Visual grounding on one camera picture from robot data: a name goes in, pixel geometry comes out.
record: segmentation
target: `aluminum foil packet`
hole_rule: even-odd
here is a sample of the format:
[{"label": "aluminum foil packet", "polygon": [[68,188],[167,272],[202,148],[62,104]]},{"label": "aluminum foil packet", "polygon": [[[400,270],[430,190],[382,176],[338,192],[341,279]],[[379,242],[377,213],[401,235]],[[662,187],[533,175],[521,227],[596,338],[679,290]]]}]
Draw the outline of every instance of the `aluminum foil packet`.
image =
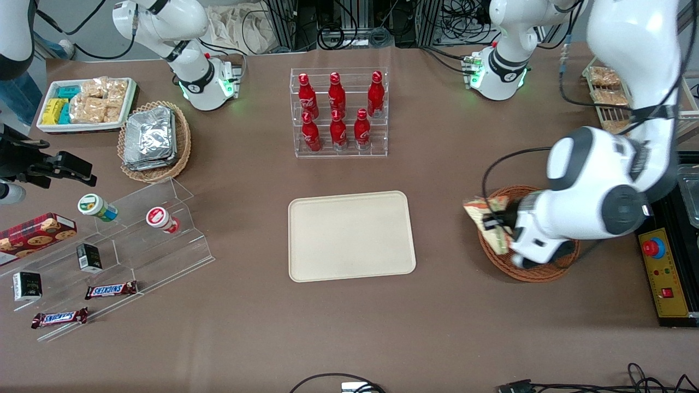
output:
[{"label": "aluminum foil packet", "polygon": [[124,165],[132,171],[170,166],[177,161],[175,113],[165,106],[129,116]]}]

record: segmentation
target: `brown table surface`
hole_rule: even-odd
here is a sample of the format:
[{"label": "brown table surface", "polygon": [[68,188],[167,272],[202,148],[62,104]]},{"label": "brown table surface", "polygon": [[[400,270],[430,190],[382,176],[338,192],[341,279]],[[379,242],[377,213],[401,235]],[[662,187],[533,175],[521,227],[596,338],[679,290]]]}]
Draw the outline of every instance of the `brown table surface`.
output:
[{"label": "brown table surface", "polygon": [[[457,73],[419,50],[250,57],[240,98],[212,112],[185,101],[163,61],[49,61],[49,81],[129,76],[139,104],[181,107],[193,150],[178,180],[195,195],[192,216],[216,261],[48,344],[35,341],[38,332],[4,296],[0,391],[288,392],[335,371],[391,392],[490,392],[523,378],[626,383],[629,362],[664,381],[684,372],[696,380],[699,331],[657,326],[634,236],[606,241],[554,283],[517,283],[490,264],[461,207],[496,158],[598,125],[593,110],[559,97],[558,55],[537,50],[526,84],[504,102],[464,90]],[[573,46],[566,88],[578,99],[586,94],[577,76],[590,58]],[[290,68],[376,65],[390,65],[389,156],[295,158]],[[31,135],[93,163],[94,191],[107,199],[144,186],[120,171],[117,134]],[[505,162],[489,186],[544,187],[545,160],[537,152]],[[0,208],[0,227],[46,211],[83,222],[75,203],[92,190],[70,180],[28,186],[22,204]],[[291,281],[291,200],[385,190],[408,196],[414,272]],[[338,392],[339,382],[303,391]]]}]

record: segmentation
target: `red emergency stop button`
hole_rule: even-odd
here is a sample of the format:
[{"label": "red emergency stop button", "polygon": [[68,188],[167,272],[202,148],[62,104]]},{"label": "red emergency stop button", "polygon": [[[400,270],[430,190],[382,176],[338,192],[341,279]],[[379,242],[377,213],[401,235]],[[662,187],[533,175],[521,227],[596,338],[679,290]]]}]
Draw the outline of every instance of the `red emergency stop button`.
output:
[{"label": "red emergency stop button", "polygon": [[660,259],[665,255],[665,243],[659,238],[651,238],[641,245],[643,253],[649,257]]}]

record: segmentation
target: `coca-cola bottle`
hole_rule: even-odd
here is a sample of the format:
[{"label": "coca-cola bottle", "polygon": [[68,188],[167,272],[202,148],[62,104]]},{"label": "coca-cola bottle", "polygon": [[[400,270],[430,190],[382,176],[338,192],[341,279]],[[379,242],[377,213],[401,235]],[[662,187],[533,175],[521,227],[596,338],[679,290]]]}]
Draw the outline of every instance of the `coca-cola bottle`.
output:
[{"label": "coca-cola bottle", "polygon": [[354,140],[356,142],[356,148],[367,150],[371,147],[371,142],[369,141],[370,129],[371,124],[369,124],[369,120],[366,118],[366,109],[358,109],[356,112],[356,122],[354,122]]},{"label": "coca-cola bottle", "polygon": [[301,119],[303,120],[301,132],[303,133],[303,140],[306,142],[306,146],[313,153],[319,152],[323,148],[323,141],[318,133],[318,126],[315,125],[311,114],[308,112],[304,112],[301,115]]},{"label": "coca-cola bottle", "polygon": [[308,112],[313,116],[313,119],[318,118],[318,100],[315,98],[315,91],[308,82],[308,75],[300,73],[298,75],[298,83],[301,85],[298,89],[298,100],[301,101],[301,108],[304,112]]},{"label": "coca-cola bottle", "polygon": [[340,116],[339,110],[330,112],[333,121],[330,123],[330,137],[333,139],[333,149],[338,152],[347,148],[347,126]]},{"label": "coca-cola bottle", "polygon": [[371,86],[369,87],[369,103],[367,113],[369,116],[377,118],[384,115],[384,95],[386,90],[383,84],[383,75],[381,71],[374,71],[371,74]]},{"label": "coca-cola bottle", "polygon": [[345,105],[347,100],[345,98],[345,88],[340,83],[340,74],[333,72],[330,74],[330,89],[328,89],[328,97],[330,98],[330,110],[337,110],[340,112],[341,118],[344,119]]}]

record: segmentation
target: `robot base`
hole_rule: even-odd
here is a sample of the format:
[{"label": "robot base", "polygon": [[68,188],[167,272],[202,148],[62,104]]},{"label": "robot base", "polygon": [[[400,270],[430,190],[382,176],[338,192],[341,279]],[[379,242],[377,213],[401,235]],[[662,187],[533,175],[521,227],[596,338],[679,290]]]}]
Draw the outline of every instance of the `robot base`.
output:
[{"label": "robot base", "polygon": [[230,72],[231,63],[224,63],[216,57],[209,59],[214,66],[214,78],[201,93],[188,92],[180,83],[180,88],[185,98],[192,106],[199,110],[214,110],[233,98],[236,93],[236,85],[231,81],[233,74]]},{"label": "robot base", "polygon": [[485,98],[494,101],[509,99],[524,84],[526,69],[519,76],[515,73],[507,74],[505,79],[510,75],[512,79],[510,82],[503,82],[490,65],[491,52],[493,47],[489,46],[480,52],[474,52],[472,56],[464,58],[461,62],[465,72],[473,73],[463,76],[466,88],[477,90]]}]

